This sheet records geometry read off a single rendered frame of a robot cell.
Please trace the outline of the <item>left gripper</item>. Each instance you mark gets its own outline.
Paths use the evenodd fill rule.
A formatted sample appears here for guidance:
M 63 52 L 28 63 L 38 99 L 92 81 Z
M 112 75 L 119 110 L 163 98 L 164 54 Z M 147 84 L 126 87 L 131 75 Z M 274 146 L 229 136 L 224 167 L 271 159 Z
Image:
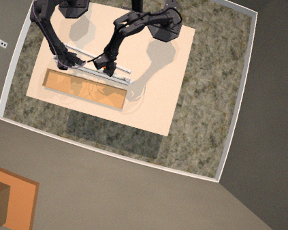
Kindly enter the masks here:
M 106 65 L 105 67 L 103 67 L 103 72 L 107 73 L 107 75 L 109 77 L 111 77 L 114 74 L 114 71 L 116 69 L 116 65 L 117 65 L 116 62 L 114 62 L 114 64 L 112 64 L 112 65 Z

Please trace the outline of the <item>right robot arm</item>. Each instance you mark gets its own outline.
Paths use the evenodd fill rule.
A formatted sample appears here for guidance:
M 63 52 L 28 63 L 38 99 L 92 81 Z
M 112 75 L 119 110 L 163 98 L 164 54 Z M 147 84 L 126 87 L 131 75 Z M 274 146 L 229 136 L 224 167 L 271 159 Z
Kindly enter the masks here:
M 60 60 L 57 67 L 60 70 L 68 70 L 68 60 L 70 59 L 71 54 L 67 51 L 68 49 L 65 47 L 64 43 L 57 37 L 51 25 L 50 17 L 55 11 L 55 6 L 58 4 L 59 7 L 86 7 L 86 2 L 87 0 L 36 0 L 34 3 L 34 11 L 39 21 L 37 21 L 33 13 L 33 6 L 31 7 L 30 20 L 31 22 L 35 22 L 41 29 L 48 42 L 51 53 L 56 55 L 54 49 L 57 52 L 58 60 Z M 41 15 L 39 16 L 40 13 Z M 62 66 L 60 63 L 67 67 Z

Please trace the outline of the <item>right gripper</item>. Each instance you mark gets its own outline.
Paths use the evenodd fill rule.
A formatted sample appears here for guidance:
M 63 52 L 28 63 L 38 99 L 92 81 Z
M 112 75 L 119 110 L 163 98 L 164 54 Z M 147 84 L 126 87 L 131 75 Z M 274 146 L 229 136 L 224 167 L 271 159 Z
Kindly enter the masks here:
M 76 53 L 73 52 L 69 52 L 71 54 L 70 59 L 68 60 L 68 66 L 72 67 L 75 66 L 75 63 L 78 64 L 79 66 L 81 66 L 83 60 L 81 60 L 80 58 L 76 57 Z

